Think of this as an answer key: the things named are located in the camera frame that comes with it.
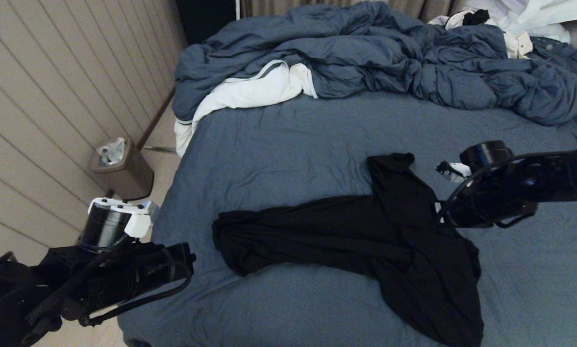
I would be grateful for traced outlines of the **brown trash bin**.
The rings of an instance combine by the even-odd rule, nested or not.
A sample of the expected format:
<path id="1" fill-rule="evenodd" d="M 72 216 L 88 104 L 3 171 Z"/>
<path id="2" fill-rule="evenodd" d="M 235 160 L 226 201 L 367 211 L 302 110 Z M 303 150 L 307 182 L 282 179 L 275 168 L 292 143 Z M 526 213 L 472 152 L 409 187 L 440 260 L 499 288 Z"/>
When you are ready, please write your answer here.
<path id="1" fill-rule="evenodd" d="M 127 136 L 123 138 L 126 140 L 125 154 L 119 164 L 100 167 L 96 147 L 89 162 L 89 169 L 101 183 L 122 200 L 140 200 L 152 192 L 154 171 L 132 139 Z M 116 138 L 103 141 L 98 147 L 114 139 Z"/>

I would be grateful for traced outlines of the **bed with blue sheet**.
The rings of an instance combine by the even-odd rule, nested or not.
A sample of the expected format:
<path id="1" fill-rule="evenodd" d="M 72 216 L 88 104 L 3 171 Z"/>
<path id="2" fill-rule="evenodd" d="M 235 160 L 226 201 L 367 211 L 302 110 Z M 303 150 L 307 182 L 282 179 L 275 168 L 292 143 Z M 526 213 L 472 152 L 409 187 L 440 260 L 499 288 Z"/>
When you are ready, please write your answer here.
<path id="1" fill-rule="evenodd" d="M 445 199 L 443 160 L 487 140 L 515 154 L 577 148 L 577 118 L 544 127 L 503 108 L 441 107 L 406 94 L 300 96 L 224 108 L 199 123 L 152 241 L 197 255 L 183 292 L 117 320 L 128 347 L 442 347 L 383 303 L 376 281 L 321 266 L 242 278 L 213 244 L 218 213 L 368 195 L 368 156 L 411 152 L 414 173 Z M 577 202 L 544 203 L 507 230 L 461 230 L 480 250 L 482 347 L 577 347 Z"/>

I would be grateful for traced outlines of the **crumpled blue duvet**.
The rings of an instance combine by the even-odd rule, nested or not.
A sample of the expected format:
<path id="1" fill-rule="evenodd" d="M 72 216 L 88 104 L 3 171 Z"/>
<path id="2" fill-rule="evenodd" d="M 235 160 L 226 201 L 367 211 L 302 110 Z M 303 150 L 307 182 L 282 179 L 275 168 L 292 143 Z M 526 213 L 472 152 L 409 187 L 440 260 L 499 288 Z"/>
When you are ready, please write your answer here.
<path id="1" fill-rule="evenodd" d="M 540 56 L 508 57 L 502 29 L 445 29 L 381 2 L 302 6 L 229 23 L 181 52 L 174 113 L 192 121 L 220 83 L 255 76 L 271 61 L 304 65 L 314 97 L 407 93 L 447 107 L 506 108 L 544 126 L 577 116 L 577 74 Z"/>

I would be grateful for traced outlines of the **beige curtain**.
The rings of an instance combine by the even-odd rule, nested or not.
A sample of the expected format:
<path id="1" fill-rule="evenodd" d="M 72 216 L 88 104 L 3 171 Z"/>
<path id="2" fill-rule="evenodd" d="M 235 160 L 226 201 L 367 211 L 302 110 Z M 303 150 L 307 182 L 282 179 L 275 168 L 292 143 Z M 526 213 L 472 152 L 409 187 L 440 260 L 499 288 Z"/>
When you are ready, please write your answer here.
<path id="1" fill-rule="evenodd" d="M 295 7 L 313 4 L 348 7 L 364 1 L 383 2 L 409 17 L 429 22 L 439 15 L 448 15 L 460 9 L 467 0 L 239 0 L 239 16 L 282 15 Z"/>

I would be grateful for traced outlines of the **dark blue denim garment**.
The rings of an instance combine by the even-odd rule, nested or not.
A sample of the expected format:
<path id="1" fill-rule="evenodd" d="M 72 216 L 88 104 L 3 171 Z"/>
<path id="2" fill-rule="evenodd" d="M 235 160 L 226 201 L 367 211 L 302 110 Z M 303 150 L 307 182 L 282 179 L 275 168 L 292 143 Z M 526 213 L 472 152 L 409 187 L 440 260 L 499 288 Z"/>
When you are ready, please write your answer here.
<path id="1" fill-rule="evenodd" d="M 539 59 L 562 67 L 577 75 L 577 49 L 569 43 L 545 37 L 530 37 L 533 50 L 531 59 Z"/>

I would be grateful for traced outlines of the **cream buttoned shirt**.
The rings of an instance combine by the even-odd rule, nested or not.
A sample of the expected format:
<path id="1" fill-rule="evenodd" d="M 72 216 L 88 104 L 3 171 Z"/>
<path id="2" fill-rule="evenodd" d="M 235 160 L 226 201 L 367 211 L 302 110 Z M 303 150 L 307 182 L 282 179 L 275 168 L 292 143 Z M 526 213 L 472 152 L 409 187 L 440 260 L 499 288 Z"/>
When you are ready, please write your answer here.
<path id="1" fill-rule="evenodd" d="M 529 59 L 528 54 L 533 51 L 530 35 L 526 31 L 520 33 L 503 33 L 509 59 Z"/>

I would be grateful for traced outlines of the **white quilt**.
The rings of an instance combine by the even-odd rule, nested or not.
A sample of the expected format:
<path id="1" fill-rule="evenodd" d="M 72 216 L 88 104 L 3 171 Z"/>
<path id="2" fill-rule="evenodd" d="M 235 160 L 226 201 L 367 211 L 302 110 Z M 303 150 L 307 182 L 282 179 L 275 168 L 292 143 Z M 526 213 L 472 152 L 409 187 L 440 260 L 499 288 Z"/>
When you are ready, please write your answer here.
<path id="1" fill-rule="evenodd" d="M 273 60 L 253 77 L 226 79 L 199 103 L 191 120 L 178 120 L 174 123 L 174 150 L 182 157 L 198 123 L 217 110 L 277 105 L 301 94 L 314 99 L 319 97 L 313 85 L 312 71 L 302 63 L 289 66 L 285 61 Z"/>

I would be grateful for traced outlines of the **small black garment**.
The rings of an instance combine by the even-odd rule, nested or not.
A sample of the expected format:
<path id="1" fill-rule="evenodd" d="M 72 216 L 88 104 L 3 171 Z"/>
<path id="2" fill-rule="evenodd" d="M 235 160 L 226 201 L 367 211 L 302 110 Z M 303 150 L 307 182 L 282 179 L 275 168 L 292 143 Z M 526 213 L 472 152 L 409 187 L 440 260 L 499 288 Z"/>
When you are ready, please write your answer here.
<path id="1" fill-rule="evenodd" d="M 462 19 L 462 26 L 480 26 L 490 20 L 487 9 L 467 10 Z"/>

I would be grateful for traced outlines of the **dark cabinet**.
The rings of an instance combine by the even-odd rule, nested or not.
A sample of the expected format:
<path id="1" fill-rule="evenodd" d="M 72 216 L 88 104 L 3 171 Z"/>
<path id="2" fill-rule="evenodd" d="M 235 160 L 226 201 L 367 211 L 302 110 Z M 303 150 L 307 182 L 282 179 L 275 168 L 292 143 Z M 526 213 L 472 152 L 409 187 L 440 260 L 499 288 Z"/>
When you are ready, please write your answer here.
<path id="1" fill-rule="evenodd" d="M 200 44 L 236 18 L 235 0 L 174 0 L 189 45 Z"/>

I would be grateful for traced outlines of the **black t-shirt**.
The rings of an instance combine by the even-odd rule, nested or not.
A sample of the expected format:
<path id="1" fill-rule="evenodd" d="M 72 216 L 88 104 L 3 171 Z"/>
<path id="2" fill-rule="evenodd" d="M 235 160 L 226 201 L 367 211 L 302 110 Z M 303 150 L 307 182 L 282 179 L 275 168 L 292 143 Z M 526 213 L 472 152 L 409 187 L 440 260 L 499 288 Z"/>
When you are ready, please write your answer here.
<path id="1" fill-rule="evenodd" d="M 240 276 L 285 262 L 365 275 L 417 332 L 449 347 L 481 347 L 479 250 L 434 223 L 437 197 L 411 171 L 414 161 L 409 152 L 367 158 L 370 195 L 220 213 L 214 246 Z"/>

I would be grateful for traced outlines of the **white crumpled garment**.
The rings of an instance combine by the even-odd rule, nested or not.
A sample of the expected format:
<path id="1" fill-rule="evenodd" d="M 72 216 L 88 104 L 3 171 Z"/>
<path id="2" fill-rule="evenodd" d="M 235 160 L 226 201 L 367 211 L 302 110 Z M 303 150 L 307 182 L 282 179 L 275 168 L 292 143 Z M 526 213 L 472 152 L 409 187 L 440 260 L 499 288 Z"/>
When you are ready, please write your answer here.
<path id="1" fill-rule="evenodd" d="M 448 15 L 430 20 L 443 25 L 448 17 L 461 11 L 487 10 L 490 20 L 507 33 L 527 32 L 569 43 L 570 32 L 563 23 L 577 21 L 577 0 L 454 0 Z"/>

